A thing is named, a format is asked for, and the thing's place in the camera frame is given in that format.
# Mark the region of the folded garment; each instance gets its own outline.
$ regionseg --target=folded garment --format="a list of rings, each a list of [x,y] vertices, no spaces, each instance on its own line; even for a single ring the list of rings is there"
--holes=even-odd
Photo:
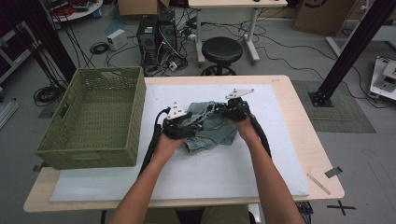
[[[190,137],[181,147],[192,154],[202,150],[213,148],[217,145],[229,146],[237,133],[234,124],[228,121],[220,113],[215,112],[215,102],[192,103],[187,112],[192,112],[190,119],[182,122],[182,126],[196,122],[202,122],[204,128],[194,137]]]

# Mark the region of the black metal pole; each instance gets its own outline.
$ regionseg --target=black metal pole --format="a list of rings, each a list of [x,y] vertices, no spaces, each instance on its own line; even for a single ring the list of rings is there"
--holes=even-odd
[[[346,43],[329,75],[326,76],[317,92],[312,95],[314,105],[326,105],[330,101],[335,89],[384,22],[389,18],[395,7],[395,0],[376,0],[373,2],[361,24]]]
[[[48,15],[39,0],[17,0],[15,2],[32,33],[47,49],[64,78],[70,82],[76,72],[76,66],[64,48],[58,34],[53,30]]]

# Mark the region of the gray pants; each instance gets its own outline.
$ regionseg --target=gray pants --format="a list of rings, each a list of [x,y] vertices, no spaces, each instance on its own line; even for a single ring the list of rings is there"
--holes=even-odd
[[[146,213],[145,224],[180,224],[175,208],[154,208]],[[249,224],[248,206],[206,207],[201,224]]]

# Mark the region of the green plastic basket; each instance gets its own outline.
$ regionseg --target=green plastic basket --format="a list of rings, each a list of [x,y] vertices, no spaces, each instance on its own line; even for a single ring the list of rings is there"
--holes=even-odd
[[[59,170],[135,166],[145,95],[141,67],[78,69],[35,154]]]

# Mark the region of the wooden tabletop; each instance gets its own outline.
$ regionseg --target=wooden tabletop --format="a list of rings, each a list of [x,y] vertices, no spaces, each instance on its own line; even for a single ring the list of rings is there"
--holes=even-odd
[[[288,4],[286,0],[189,0],[189,6],[192,8],[204,7],[285,7]]]
[[[344,189],[337,176],[328,178],[324,173],[332,169],[326,152],[305,113],[305,110],[286,76],[237,76],[237,77],[147,77],[147,85],[187,84],[270,84],[278,100],[283,118],[290,132],[290,139],[310,188],[310,195],[294,197],[295,201],[339,199]],[[103,210],[115,209],[119,202],[51,203],[60,171],[43,168],[24,204],[26,212]],[[236,203],[257,203],[258,199],[194,200],[150,202],[150,207],[203,206]]]

